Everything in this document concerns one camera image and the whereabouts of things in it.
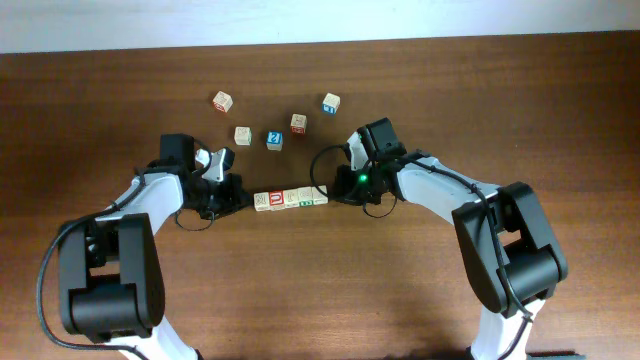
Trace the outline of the wooden block letter M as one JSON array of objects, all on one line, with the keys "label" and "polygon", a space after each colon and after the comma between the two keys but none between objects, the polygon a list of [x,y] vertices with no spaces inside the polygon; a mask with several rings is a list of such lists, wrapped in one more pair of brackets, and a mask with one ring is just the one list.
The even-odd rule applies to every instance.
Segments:
[{"label": "wooden block letter M", "polygon": [[254,208],[258,212],[269,211],[271,209],[269,193],[258,192],[253,195]]}]

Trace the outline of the wooden block green yellow sides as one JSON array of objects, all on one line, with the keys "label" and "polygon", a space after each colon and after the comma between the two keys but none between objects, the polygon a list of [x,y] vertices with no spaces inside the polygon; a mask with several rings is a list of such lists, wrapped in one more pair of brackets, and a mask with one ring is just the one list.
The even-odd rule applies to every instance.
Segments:
[{"label": "wooden block green yellow sides", "polygon": [[314,204],[313,191],[310,186],[298,188],[297,193],[300,207],[312,206]]}]

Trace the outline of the wooden block number 1 red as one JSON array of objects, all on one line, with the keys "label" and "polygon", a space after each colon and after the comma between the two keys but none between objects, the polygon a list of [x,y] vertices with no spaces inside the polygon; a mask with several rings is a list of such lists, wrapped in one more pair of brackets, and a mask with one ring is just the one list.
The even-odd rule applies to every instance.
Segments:
[{"label": "wooden block number 1 red", "polygon": [[329,202],[327,196],[327,187],[325,185],[319,185],[312,188],[312,199],[315,205],[323,205]]}]

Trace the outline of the wooden block letter J blue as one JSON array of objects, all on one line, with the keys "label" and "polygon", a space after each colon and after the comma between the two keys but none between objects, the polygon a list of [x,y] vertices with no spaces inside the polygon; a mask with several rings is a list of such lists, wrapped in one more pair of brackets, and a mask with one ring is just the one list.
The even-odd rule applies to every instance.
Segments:
[{"label": "wooden block letter J blue", "polygon": [[299,207],[299,193],[297,189],[288,189],[283,191],[284,205],[286,208]]}]

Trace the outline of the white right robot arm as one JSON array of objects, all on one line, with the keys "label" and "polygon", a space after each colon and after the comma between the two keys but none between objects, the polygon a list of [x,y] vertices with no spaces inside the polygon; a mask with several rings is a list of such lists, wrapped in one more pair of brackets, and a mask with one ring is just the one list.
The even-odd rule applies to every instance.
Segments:
[{"label": "white right robot arm", "polygon": [[341,145],[335,195],[344,204],[378,204],[384,194],[426,208],[451,224],[468,282],[482,305],[470,359],[525,359],[534,320],[568,262],[534,190],[483,183],[409,152],[389,119],[357,129]]}]

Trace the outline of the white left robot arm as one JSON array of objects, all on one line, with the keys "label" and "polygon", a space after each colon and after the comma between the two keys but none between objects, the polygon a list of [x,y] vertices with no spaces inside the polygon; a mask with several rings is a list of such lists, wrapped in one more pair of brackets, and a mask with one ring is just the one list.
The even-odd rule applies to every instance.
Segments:
[{"label": "white left robot arm", "polygon": [[234,152],[210,151],[186,134],[164,134],[160,155],[136,171],[131,186],[105,210],[64,224],[58,256],[64,329],[86,349],[129,359],[198,359],[165,316],[165,287],[154,236],[183,210],[208,225],[251,203],[231,173]]}]

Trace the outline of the wooden block red letter U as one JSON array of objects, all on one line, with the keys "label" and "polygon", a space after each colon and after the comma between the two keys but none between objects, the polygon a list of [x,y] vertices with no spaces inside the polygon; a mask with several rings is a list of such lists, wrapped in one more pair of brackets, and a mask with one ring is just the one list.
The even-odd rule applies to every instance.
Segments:
[{"label": "wooden block red letter U", "polygon": [[279,211],[286,208],[284,192],[282,190],[269,192],[268,199],[269,199],[269,208],[271,211]]}]

